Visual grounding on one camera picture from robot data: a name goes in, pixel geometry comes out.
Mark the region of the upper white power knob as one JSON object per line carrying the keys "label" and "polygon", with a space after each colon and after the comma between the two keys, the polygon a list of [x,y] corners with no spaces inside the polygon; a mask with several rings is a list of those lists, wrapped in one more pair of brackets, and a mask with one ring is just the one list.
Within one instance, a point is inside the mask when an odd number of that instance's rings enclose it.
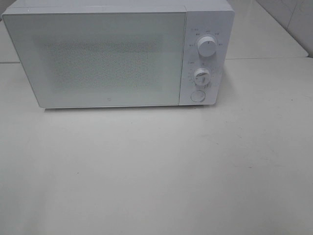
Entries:
{"label": "upper white power knob", "polygon": [[210,57],[217,50],[217,40],[213,35],[204,35],[196,43],[198,53],[202,57]]}

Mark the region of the white timer knob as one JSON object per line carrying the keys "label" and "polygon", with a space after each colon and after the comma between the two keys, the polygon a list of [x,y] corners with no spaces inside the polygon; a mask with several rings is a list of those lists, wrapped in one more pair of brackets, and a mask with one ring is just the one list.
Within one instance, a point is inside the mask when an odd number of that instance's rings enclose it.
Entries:
{"label": "white timer knob", "polygon": [[193,80],[197,86],[206,86],[210,83],[212,72],[210,69],[199,68],[193,73]]}

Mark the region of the white microwave door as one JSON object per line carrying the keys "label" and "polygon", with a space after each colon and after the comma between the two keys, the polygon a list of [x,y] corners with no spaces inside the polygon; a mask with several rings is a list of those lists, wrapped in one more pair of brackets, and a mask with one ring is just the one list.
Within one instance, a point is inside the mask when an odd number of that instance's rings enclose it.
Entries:
{"label": "white microwave door", "polygon": [[179,103],[184,13],[5,15],[39,106]]}

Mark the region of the white microwave oven body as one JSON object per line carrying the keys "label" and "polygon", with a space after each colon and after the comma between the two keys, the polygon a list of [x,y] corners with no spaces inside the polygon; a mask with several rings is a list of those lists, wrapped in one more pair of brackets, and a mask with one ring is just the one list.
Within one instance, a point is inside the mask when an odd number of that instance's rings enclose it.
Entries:
{"label": "white microwave oven body", "polygon": [[[185,14],[179,103],[172,106],[214,104],[235,15],[225,0],[18,0],[1,17],[4,21],[5,15],[132,13]],[[198,53],[196,43],[204,35],[213,35],[217,40],[217,50],[210,57]],[[193,73],[199,68],[212,72],[211,81],[206,86],[197,86],[193,80]],[[191,94],[194,91],[204,91],[205,100],[193,102]]]}

